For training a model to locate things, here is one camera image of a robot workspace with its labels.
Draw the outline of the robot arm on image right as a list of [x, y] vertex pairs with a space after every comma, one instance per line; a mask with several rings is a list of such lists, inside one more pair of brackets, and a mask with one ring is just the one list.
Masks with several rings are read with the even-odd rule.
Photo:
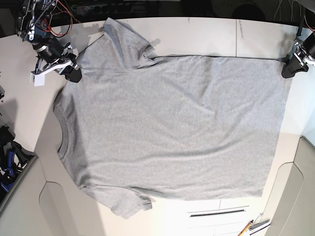
[[[306, 10], [313, 13], [315, 12], [315, 1], [297, 0], [296, 2], [300, 5], [301, 18], [292, 44], [292, 49], [284, 58], [281, 75], [285, 79], [294, 77], [298, 72], [308, 72], [309, 65], [315, 65], [315, 29], [309, 26], [306, 18]], [[302, 33], [303, 25], [306, 25], [306, 27], [312, 31], [305, 40], [299, 38]]]

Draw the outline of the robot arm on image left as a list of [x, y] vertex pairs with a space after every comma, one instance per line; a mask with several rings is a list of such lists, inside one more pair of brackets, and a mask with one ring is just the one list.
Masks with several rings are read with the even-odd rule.
[[[56, 9], [69, 16], [68, 29], [64, 33], [55, 32], [50, 25], [57, 14]], [[60, 0], [22, 1], [17, 14], [16, 34], [23, 42], [30, 43], [36, 52], [35, 69], [30, 72], [34, 86], [43, 86], [46, 75], [53, 71], [73, 83], [81, 80], [81, 69], [76, 62], [76, 55], [71, 52], [71, 44], [68, 42], [63, 45], [59, 41], [71, 32], [74, 20], [67, 4]]]

